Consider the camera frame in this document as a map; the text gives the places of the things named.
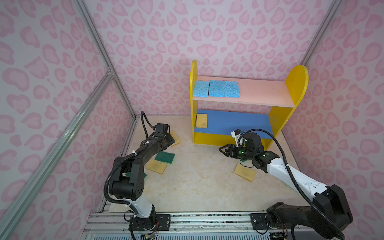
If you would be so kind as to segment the yellow sponge floor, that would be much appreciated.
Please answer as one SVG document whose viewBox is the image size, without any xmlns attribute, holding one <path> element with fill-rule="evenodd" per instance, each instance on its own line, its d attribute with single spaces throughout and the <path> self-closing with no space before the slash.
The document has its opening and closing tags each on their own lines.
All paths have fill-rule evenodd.
<svg viewBox="0 0 384 240">
<path fill-rule="evenodd" d="M 145 168 L 149 171 L 163 175 L 167 166 L 168 166 L 167 163 L 160 162 L 155 159 L 150 159 L 145 165 Z"/>
<path fill-rule="evenodd" d="M 256 171 L 252 170 L 251 168 L 244 167 L 238 163 L 234 170 L 234 174 L 252 183 L 255 179 Z"/>
</svg>

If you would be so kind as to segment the yellow sponge shelf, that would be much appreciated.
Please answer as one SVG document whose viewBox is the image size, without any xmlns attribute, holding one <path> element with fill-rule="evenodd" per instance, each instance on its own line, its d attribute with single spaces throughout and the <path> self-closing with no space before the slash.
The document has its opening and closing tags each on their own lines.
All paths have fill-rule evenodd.
<svg viewBox="0 0 384 240">
<path fill-rule="evenodd" d="M 196 127 L 199 129 L 206 129 L 208 127 L 208 115 L 207 114 L 197 114 Z"/>
</svg>

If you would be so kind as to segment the yellow sponge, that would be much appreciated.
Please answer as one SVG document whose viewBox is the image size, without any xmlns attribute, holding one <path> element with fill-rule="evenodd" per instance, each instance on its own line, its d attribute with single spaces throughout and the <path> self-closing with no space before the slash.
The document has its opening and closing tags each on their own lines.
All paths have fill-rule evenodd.
<svg viewBox="0 0 384 240">
<path fill-rule="evenodd" d="M 177 133 L 176 133 L 175 131 L 171 131 L 171 136 L 172 136 L 172 138 L 173 138 L 174 141 L 175 141 L 175 142 L 171 145 L 172 147 L 174 147 L 174 146 L 176 146 L 176 145 L 178 145 L 178 144 L 181 143 L 181 140 L 180 140 L 179 136 L 177 135 Z"/>
</svg>

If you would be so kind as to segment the blue sponge floor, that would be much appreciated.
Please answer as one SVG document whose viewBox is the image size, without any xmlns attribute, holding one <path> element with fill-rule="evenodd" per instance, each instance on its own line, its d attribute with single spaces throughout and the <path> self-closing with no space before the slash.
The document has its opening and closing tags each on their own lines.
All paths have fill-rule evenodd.
<svg viewBox="0 0 384 240">
<path fill-rule="evenodd" d="M 210 81 L 209 97 L 225 97 L 225 82 Z"/>
<path fill-rule="evenodd" d="M 236 81 L 225 81 L 224 83 L 224 97 L 225 98 L 239 98 L 240 88 L 239 83 Z"/>
</svg>

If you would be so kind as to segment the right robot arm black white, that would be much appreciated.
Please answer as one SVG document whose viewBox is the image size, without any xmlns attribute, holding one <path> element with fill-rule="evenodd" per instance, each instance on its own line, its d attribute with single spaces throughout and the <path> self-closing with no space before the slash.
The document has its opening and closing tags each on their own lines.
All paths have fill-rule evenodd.
<svg viewBox="0 0 384 240">
<path fill-rule="evenodd" d="M 257 134 L 260 129 L 247 132 L 235 130 L 235 144 L 227 144 L 219 151 L 228 158 L 240 162 L 251 161 L 252 166 L 281 180 L 297 191 L 307 206 L 287 205 L 278 202 L 266 210 L 264 226 L 269 229 L 284 229 L 291 225 L 291 234 L 297 226 L 315 230 L 321 237 L 344 240 L 343 230 L 353 222 L 353 215 L 345 192 L 337 185 L 328 186 L 303 174 L 288 164 L 286 154 L 275 137 L 273 141 L 280 154 L 268 151 Z"/>
</svg>

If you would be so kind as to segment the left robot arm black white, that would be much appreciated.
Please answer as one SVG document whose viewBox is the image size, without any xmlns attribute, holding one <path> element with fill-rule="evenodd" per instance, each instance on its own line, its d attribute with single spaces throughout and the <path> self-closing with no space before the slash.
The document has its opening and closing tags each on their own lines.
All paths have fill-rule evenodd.
<svg viewBox="0 0 384 240">
<path fill-rule="evenodd" d="M 140 147 L 125 157 L 117 157 L 103 188 L 107 201 L 127 205 L 133 211 L 133 223 L 145 230 L 156 224 L 155 207 L 143 195 L 144 166 L 156 154 L 166 150 L 175 140 L 168 124 L 156 124 L 154 132 L 142 141 Z"/>
</svg>

